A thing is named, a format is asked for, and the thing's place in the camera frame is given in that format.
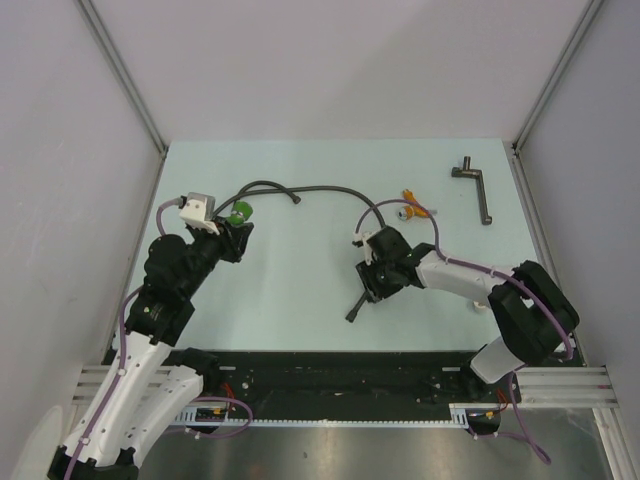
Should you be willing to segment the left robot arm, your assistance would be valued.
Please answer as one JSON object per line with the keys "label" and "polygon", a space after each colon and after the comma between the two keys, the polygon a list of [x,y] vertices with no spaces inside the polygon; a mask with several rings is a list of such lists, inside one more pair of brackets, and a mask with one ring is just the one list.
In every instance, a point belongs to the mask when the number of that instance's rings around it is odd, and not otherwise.
{"label": "left robot arm", "polygon": [[217,357],[181,352],[161,386],[152,377],[169,357],[195,307],[192,298],[216,265],[242,259],[254,228],[217,218],[219,232],[190,228],[192,243],[157,238],[144,264],[143,284],[120,322],[120,347],[88,410],[56,450],[50,479],[135,479],[164,431],[196,398],[214,397],[222,374]]}

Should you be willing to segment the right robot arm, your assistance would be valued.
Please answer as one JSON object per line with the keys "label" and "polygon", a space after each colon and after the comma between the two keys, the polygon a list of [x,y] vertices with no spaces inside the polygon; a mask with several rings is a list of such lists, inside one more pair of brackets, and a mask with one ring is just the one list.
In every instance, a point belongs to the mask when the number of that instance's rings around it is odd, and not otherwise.
{"label": "right robot arm", "polygon": [[486,400],[497,381],[524,366],[540,365],[561,345],[573,354],[569,335],[579,315],[540,264],[525,261],[507,269],[473,264],[432,244],[412,247],[390,226],[356,232],[353,244],[364,250],[356,271],[365,302],[378,303],[414,287],[452,293],[491,310],[499,337],[471,358],[461,376],[462,391],[471,400]]}

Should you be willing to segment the green water faucet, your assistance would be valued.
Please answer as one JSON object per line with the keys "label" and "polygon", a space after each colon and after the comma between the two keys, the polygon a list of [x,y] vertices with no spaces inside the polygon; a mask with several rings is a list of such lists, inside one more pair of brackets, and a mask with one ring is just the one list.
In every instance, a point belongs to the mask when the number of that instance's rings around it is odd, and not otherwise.
{"label": "green water faucet", "polygon": [[243,225],[249,221],[252,214],[253,208],[249,203],[243,200],[237,200],[232,206],[227,221],[234,226]]}

